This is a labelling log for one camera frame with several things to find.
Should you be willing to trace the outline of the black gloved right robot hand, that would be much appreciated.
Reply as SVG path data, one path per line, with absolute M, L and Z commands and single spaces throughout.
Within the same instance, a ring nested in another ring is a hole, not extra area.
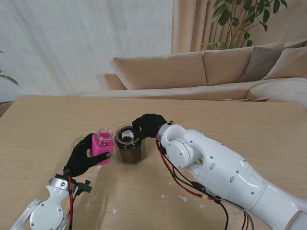
M 159 129 L 167 121 L 157 114 L 144 114 L 132 122 L 132 127 L 136 137 L 140 139 L 155 138 Z

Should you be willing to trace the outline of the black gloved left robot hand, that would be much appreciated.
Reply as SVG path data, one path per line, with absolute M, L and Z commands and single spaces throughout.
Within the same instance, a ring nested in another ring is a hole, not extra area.
M 92 147 L 92 136 L 92 133 L 88 134 L 74 147 L 67 164 L 63 168 L 64 176 L 80 176 L 89 168 L 111 158 L 109 152 L 94 157 L 87 156 L 87 151 Z

